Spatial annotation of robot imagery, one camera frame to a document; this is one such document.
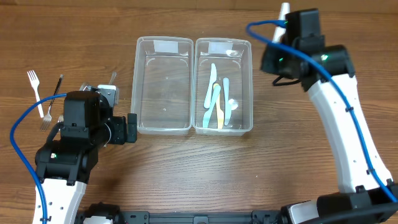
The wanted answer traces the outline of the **light blue plastic knife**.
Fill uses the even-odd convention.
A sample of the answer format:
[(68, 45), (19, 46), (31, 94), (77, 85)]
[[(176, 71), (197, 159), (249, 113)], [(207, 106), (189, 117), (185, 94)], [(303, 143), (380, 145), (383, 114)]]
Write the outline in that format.
[(208, 109), (210, 107), (212, 88), (213, 88), (213, 84), (216, 82), (216, 80), (217, 80), (217, 69), (216, 69), (216, 65), (214, 63), (212, 63), (208, 89), (206, 91), (206, 96), (205, 96), (205, 101), (204, 101), (204, 108), (206, 108), (206, 109)]

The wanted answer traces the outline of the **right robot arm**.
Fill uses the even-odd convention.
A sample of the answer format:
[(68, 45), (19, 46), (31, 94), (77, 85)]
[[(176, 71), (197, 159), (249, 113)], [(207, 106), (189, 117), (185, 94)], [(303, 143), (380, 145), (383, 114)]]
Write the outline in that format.
[(281, 5), (261, 70), (274, 85), (300, 84), (322, 120), (338, 176), (338, 191), (281, 208), (277, 223), (383, 223), (397, 211), (397, 184), (372, 139), (356, 72), (343, 45), (327, 46), (318, 9)]

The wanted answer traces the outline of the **pale blue plastic knife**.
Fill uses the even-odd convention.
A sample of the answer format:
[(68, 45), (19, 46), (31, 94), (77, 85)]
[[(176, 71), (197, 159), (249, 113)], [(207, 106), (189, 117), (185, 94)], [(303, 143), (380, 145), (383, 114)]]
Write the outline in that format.
[(223, 91), (224, 91), (224, 125), (227, 126), (231, 119), (231, 105), (229, 103), (229, 78), (224, 77), (223, 79)]

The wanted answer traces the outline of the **white plastic knife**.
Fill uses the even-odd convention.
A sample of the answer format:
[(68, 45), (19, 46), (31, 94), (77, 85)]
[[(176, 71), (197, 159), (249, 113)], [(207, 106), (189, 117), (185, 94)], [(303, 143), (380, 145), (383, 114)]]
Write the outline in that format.
[[(283, 2), (281, 4), (278, 20), (284, 21), (285, 20), (285, 15), (288, 14), (289, 12), (290, 12), (290, 4), (288, 2)], [(285, 34), (285, 28), (276, 27), (272, 41), (273, 42), (280, 42), (284, 34)]]

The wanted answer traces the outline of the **yellow plastic knife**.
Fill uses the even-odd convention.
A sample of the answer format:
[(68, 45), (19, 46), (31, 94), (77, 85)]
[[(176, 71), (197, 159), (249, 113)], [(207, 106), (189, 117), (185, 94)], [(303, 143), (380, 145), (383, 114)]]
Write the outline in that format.
[(219, 89), (218, 96), (217, 96), (216, 102), (215, 102), (216, 117), (217, 117), (217, 129), (223, 129), (223, 126), (224, 126), (224, 112), (223, 112), (223, 110), (221, 109), (221, 106), (220, 106), (221, 87), (220, 87), (219, 84), (215, 83), (213, 85), (213, 89), (214, 90)]

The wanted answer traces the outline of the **teal plastic knife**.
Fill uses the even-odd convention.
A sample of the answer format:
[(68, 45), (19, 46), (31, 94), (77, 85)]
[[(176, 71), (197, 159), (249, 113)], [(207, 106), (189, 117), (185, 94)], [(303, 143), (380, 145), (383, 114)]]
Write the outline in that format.
[(203, 116), (203, 122), (202, 122), (203, 128), (208, 128), (213, 109), (214, 109), (214, 107), (216, 105), (216, 102), (217, 102), (217, 99), (218, 99), (218, 97), (220, 95), (220, 91), (221, 91), (220, 85), (215, 83), (213, 85), (213, 93), (212, 93), (212, 96), (211, 96), (210, 107), (204, 113), (204, 116)]

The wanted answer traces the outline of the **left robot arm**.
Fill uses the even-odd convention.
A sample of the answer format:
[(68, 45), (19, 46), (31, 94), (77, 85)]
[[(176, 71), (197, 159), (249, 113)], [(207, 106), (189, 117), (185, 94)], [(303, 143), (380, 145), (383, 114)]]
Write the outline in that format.
[(114, 85), (67, 93), (63, 121), (52, 128), (35, 155), (45, 201), (36, 198), (34, 223), (75, 223), (99, 150), (107, 144), (136, 142), (137, 116), (114, 116), (118, 100)]

